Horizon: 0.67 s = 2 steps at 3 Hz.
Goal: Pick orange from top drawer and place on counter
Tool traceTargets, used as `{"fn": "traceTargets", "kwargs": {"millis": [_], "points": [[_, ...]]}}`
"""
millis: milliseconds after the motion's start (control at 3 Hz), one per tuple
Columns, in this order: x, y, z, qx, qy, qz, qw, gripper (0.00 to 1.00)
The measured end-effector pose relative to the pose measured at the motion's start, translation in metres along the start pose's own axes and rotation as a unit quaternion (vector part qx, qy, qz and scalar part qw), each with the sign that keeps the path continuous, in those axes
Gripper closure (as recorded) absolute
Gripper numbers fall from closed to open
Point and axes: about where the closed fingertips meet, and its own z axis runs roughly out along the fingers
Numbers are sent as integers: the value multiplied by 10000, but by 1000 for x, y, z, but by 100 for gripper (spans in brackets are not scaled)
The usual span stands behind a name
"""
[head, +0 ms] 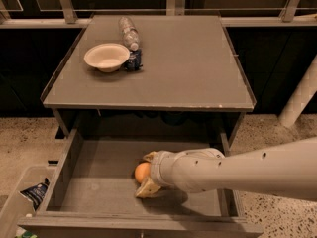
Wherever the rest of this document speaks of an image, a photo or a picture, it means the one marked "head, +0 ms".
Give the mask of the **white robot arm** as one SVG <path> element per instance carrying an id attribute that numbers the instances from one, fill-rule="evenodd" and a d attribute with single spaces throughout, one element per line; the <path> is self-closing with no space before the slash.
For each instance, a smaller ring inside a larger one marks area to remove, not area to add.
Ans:
<path id="1" fill-rule="evenodd" d="M 150 152 L 135 196 L 164 187 L 189 193 L 229 189 L 314 201 L 317 199 L 317 138 L 224 156 L 214 148 Z"/>

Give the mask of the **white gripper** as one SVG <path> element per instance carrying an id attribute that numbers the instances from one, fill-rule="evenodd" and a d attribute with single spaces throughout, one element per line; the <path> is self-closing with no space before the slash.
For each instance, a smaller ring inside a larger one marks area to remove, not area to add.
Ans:
<path id="1" fill-rule="evenodd" d="M 145 177 L 140 187 L 135 192 L 136 198 L 148 198 L 154 196 L 160 186 L 174 186 L 172 170 L 175 161 L 175 153 L 168 151 L 152 151 L 143 156 L 146 162 L 151 163 L 150 176 Z"/>

